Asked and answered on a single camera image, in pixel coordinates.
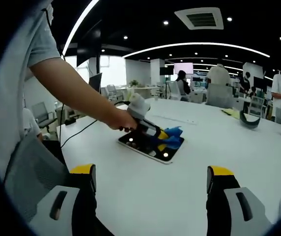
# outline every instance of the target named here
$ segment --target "monitor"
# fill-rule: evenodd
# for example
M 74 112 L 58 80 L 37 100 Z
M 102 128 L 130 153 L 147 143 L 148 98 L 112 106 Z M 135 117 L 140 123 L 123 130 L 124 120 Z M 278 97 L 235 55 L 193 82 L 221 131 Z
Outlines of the monitor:
M 101 76 L 102 73 L 99 73 L 89 78 L 89 85 L 97 92 L 100 92 Z
M 160 67 L 160 75 L 173 75 L 173 66 Z
M 261 78 L 254 76 L 254 87 L 266 92 L 267 91 L 267 81 L 265 79 L 261 79 Z
M 180 70 L 183 70 L 187 74 L 193 74 L 193 63 L 175 63 L 174 64 L 174 73 L 178 74 Z

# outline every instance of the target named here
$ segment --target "person in white shirt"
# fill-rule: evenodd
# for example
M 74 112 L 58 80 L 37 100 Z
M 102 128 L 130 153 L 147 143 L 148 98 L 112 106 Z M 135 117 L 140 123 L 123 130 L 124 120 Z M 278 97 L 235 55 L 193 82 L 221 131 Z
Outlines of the person in white shirt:
M 43 141 L 41 130 L 32 112 L 27 108 L 23 108 L 23 122 L 24 122 L 25 135 L 28 134 L 29 132 L 34 132 L 35 135 L 38 137 L 38 139 L 40 141 Z
M 281 109 L 281 73 L 274 75 L 271 92 L 273 97 L 272 120 L 274 121 L 276 117 L 276 109 Z
M 217 85 L 231 85 L 231 78 L 229 72 L 225 67 L 218 63 L 216 66 L 210 68 L 207 73 L 208 83 Z

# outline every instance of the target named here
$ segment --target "window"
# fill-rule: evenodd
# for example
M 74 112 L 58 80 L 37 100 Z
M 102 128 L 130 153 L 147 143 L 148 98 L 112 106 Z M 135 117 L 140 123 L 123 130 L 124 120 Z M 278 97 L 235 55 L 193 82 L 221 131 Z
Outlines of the window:
M 66 62 L 75 68 L 79 75 L 87 83 L 89 83 L 88 60 L 76 67 L 76 56 L 66 57 L 65 59 Z M 100 72 L 102 72 L 101 87 L 106 87 L 107 85 L 126 85 L 126 69 L 124 58 L 102 55 L 100 57 Z
M 100 72 L 102 72 L 101 87 L 126 84 L 125 59 L 122 57 L 101 56 Z
M 89 83 L 88 61 L 83 62 L 77 67 L 77 56 L 65 57 L 65 60 L 79 73 L 79 75 L 86 83 Z

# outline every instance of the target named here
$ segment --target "mesh chair back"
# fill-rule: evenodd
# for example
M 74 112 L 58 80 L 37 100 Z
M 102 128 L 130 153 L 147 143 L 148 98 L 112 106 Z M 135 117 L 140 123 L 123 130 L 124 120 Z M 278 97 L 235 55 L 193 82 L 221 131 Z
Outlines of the mesh chair back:
M 107 85 L 107 90 L 109 93 L 111 92 L 111 93 L 116 94 L 116 89 L 115 89 L 114 85 Z
M 49 119 L 49 114 L 46 109 L 44 102 L 40 102 L 32 106 L 32 113 L 35 119 L 38 119 L 38 123 L 43 122 L 44 120 Z
M 167 86 L 170 90 L 170 99 L 181 100 L 181 93 L 177 81 L 167 81 Z
M 29 222 L 38 202 L 68 174 L 59 162 L 30 132 L 13 152 L 4 180 L 5 189 L 16 210 Z
M 232 87 L 225 85 L 209 84 L 207 89 L 206 104 L 221 108 L 232 108 Z
M 252 96 L 249 106 L 249 114 L 257 117 L 262 117 L 264 98 Z

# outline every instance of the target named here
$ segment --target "yellow object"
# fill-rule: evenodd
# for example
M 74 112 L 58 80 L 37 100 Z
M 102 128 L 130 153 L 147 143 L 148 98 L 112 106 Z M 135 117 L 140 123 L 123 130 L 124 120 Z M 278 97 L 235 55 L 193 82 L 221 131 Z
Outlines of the yellow object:
M 233 176 L 233 172 L 228 170 L 225 167 L 220 167 L 220 166 L 209 166 L 213 172 L 215 176 Z
M 166 134 L 165 133 L 165 131 L 163 131 L 162 129 L 161 129 L 161 133 L 160 133 L 160 135 L 158 136 L 158 139 L 161 139 L 161 140 L 163 140 L 163 139 L 168 139 L 169 138 L 169 136 L 168 136 L 168 134 Z M 158 146 L 158 150 L 159 151 L 163 151 L 165 148 L 166 148 L 166 144 L 160 144 L 159 146 Z
M 90 174 L 94 164 L 87 164 L 83 166 L 77 166 L 70 171 L 71 174 Z
M 231 108 L 222 109 L 222 111 L 224 113 L 226 113 L 227 115 L 232 116 L 233 118 L 240 119 L 240 112 L 239 111 L 235 111 Z

